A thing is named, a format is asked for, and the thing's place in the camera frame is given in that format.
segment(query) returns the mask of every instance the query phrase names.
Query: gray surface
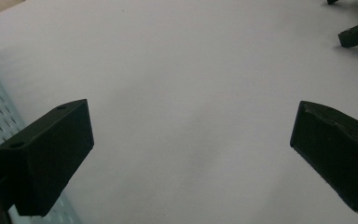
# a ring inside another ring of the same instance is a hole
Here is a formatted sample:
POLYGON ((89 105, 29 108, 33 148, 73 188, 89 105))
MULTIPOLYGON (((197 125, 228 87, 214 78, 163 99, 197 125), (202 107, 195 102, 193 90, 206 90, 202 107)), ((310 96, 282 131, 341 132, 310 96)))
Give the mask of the gray surface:
POLYGON ((33 0, 0 14, 30 122, 87 98, 84 223, 358 223, 290 147, 300 100, 358 119, 358 1, 33 0))
MULTIPOLYGON (((0 144, 25 127, 15 106, 0 84, 0 144)), ((14 206, 9 210, 14 224, 80 223, 77 214, 63 194, 45 217, 20 217, 14 206)))

